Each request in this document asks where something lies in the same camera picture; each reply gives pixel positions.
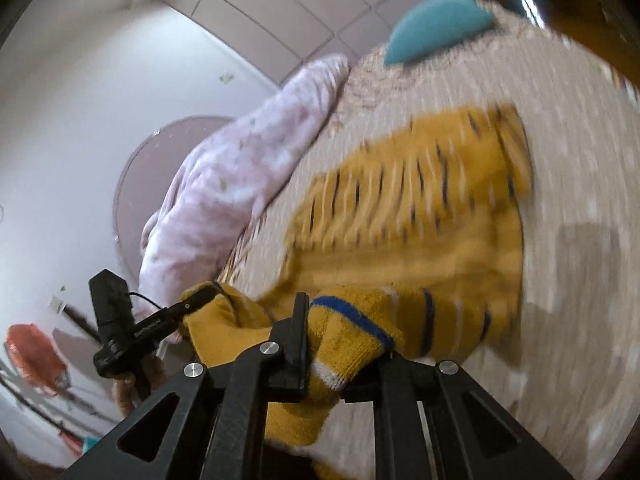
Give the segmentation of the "person's left hand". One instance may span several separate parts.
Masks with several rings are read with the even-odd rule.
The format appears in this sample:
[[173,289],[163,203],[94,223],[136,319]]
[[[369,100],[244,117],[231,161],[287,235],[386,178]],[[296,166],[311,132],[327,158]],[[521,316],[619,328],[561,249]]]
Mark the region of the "person's left hand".
[[142,360],[138,374],[126,374],[112,380],[112,395],[119,414],[129,416],[143,400],[143,391],[153,392],[167,382],[166,368],[155,354]]

